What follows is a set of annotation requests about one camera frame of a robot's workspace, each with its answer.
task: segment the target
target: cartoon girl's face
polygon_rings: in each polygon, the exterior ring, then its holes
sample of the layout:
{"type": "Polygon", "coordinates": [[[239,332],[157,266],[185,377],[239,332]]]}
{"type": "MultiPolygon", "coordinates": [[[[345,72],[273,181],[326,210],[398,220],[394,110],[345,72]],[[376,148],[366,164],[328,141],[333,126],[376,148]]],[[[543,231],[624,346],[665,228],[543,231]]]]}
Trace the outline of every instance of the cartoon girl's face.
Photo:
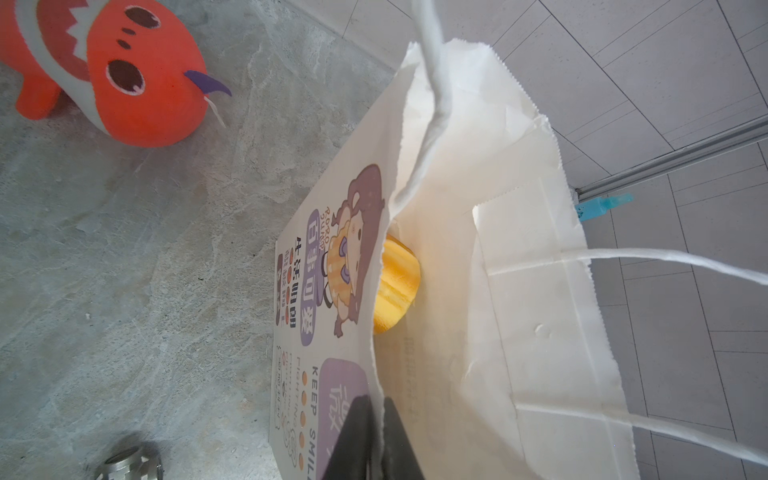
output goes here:
{"type": "Polygon", "coordinates": [[[357,277],[360,270],[360,245],[364,235],[362,225],[362,212],[349,219],[349,229],[346,235],[346,267],[349,270],[349,282],[352,285],[352,291],[357,292],[357,277]]]}

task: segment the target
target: cyan plastic object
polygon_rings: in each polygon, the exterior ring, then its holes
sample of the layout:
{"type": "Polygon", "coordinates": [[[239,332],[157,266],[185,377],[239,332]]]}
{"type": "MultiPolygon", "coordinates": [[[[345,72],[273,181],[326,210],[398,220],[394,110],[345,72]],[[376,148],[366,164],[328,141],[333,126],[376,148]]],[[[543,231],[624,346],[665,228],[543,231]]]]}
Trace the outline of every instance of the cyan plastic object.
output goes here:
{"type": "Polygon", "coordinates": [[[632,200],[634,200],[632,194],[623,194],[618,197],[597,197],[577,205],[576,213],[578,214],[578,219],[583,222],[600,215],[605,215],[611,208],[628,204],[632,200]]]}

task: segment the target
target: red plush toy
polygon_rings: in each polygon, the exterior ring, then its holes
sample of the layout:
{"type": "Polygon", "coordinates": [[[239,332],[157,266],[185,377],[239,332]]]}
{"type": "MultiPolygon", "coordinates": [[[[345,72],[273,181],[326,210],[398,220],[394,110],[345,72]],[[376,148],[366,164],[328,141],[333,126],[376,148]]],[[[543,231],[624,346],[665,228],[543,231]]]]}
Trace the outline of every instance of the red plush toy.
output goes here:
{"type": "Polygon", "coordinates": [[[0,60],[24,75],[16,109],[47,116],[62,90],[126,144],[162,147],[203,121],[207,76],[184,24],[155,0],[0,0],[0,60]]]}

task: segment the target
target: plush toy mouth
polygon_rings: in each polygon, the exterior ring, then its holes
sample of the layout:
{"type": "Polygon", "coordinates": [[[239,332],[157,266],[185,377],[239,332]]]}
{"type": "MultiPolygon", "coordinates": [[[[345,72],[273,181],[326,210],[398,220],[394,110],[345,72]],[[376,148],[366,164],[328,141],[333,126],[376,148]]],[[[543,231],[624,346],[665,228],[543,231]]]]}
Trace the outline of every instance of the plush toy mouth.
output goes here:
{"type": "Polygon", "coordinates": [[[209,94],[213,91],[222,91],[230,97],[232,96],[232,92],[226,85],[215,78],[209,77],[201,71],[187,70],[184,72],[184,76],[192,80],[192,83],[194,83],[203,94],[209,94]]]}

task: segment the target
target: white paper bag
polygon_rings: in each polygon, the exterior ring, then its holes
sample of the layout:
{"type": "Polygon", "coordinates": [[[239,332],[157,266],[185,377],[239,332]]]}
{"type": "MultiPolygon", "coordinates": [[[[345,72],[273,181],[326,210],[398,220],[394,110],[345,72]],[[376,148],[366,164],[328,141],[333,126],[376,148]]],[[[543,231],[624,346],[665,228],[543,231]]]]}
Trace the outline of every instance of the white paper bag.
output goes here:
{"type": "Polygon", "coordinates": [[[490,47],[445,49],[452,116],[410,204],[392,218],[434,109],[417,45],[277,241],[280,472],[322,478],[368,393],[379,418],[393,398],[427,478],[638,478],[631,427],[519,408],[627,411],[587,264],[542,261],[586,247],[547,118],[490,47]],[[422,283],[373,338],[387,231],[422,283]]]}

